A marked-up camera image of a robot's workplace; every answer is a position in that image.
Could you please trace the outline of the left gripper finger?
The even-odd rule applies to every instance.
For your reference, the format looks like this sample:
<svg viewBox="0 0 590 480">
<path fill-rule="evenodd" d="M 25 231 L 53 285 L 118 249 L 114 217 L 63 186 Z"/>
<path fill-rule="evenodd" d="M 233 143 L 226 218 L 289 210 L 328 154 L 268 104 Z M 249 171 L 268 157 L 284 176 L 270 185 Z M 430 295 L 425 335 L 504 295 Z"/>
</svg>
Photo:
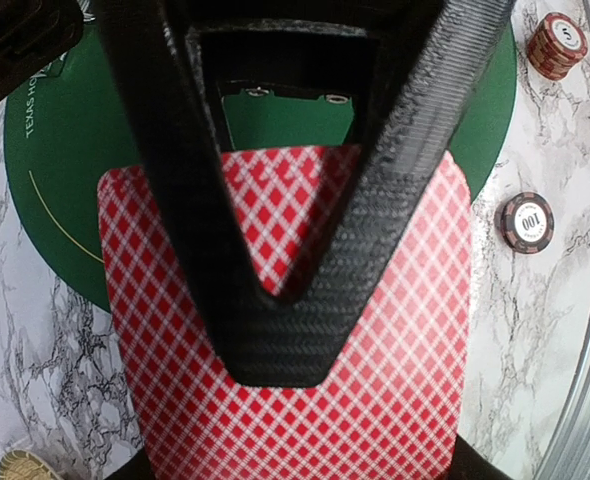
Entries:
<svg viewBox="0 0 590 480">
<path fill-rule="evenodd" d="M 314 387 L 347 343 L 510 21 L 510 1 L 101 1 L 148 193 L 98 187 L 111 310 L 177 278 L 238 383 Z M 343 96 L 338 147 L 233 151 L 223 98 Z"/>
</svg>

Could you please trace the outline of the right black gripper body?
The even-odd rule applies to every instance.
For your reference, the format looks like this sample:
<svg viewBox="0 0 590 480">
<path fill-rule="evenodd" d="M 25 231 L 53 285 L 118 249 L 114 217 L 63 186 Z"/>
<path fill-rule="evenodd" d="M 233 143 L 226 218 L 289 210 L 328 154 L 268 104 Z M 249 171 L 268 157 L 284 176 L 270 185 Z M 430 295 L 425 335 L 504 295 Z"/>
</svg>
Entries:
<svg viewBox="0 0 590 480">
<path fill-rule="evenodd" d="M 76 1 L 0 1 L 0 101 L 82 37 Z"/>
</svg>

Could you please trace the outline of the red yellow 5 chip stack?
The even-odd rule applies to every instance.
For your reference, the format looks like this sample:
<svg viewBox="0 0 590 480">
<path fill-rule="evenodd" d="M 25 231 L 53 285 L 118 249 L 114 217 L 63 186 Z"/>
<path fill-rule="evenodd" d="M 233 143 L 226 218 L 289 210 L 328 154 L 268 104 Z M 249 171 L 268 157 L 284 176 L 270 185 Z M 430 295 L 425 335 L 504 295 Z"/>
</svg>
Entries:
<svg viewBox="0 0 590 480">
<path fill-rule="evenodd" d="M 570 17 L 550 12 L 537 26 L 526 53 L 537 72 L 549 80 L 560 81 L 587 56 L 588 42 Z"/>
</svg>

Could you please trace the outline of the black red 100 chip stack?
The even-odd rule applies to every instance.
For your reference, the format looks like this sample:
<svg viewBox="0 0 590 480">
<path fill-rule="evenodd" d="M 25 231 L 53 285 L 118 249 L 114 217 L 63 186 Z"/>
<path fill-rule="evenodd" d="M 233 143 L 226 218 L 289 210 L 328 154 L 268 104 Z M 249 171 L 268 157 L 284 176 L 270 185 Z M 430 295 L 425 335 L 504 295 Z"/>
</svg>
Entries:
<svg viewBox="0 0 590 480">
<path fill-rule="evenodd" d="M 500 206 L 496 226 L 504 242 L 520 254 L 545 250 L 554 235 L 554 215 L 550 204 L 535 192 L 520 192 Z"/>
</svg>

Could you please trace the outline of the red playing card deck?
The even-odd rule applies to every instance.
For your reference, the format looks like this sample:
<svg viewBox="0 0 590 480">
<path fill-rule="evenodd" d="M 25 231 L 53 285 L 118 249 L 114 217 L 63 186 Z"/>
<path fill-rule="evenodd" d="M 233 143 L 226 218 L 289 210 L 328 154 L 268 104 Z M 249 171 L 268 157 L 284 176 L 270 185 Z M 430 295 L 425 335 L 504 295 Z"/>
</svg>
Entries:
<svg viewBox="0 0 590 480">
<path fill-rule="evenodd" d="M 185 275 L 142 168 L 97 187 L 110 310 L 159 479 L 442 479 L 466 362 L 471 200 L 445 155 L 328 233 L 356 146 L 227 153 L 235 251 Z"/>
</svg>

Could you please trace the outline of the round green poker mat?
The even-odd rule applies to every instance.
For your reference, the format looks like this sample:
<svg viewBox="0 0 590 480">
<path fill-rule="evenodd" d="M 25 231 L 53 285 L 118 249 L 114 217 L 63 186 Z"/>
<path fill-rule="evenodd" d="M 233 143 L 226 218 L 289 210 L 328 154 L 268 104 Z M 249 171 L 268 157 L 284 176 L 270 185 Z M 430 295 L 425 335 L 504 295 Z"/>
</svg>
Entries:
<svg viewBox="0 0 590 480">
<path fill-rule="evenodd" d="M 485 185 L 507 134 L 516 97 L 517 53 L 506 31 L 450 141 L 470 191 Z M 246 94 L 224 101 L 233 146 L 338 145 L 350 105 Z M 41 257 L 66 284 L 106 308 L 96 188 L 113 168 L 139 161 L 95 26 L 58 64 L 56 76 L 25 82 L 6 103 L 5 165 L 13 201 Z"/>
</svg>

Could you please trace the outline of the woven bamboo basket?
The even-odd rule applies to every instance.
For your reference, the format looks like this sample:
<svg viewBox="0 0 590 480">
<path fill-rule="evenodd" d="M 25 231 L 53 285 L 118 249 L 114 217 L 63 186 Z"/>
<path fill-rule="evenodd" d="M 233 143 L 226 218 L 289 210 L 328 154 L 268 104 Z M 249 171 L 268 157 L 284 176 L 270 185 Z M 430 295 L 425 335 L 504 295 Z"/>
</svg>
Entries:
<svg viewBox="0 0 590 480">
<path fill-rule="evenodd" d="M 25 450 L 13 450 L 0 460 L 0 480 L 63 480 L 63 477 L 41 457 Z"/>
</svg>

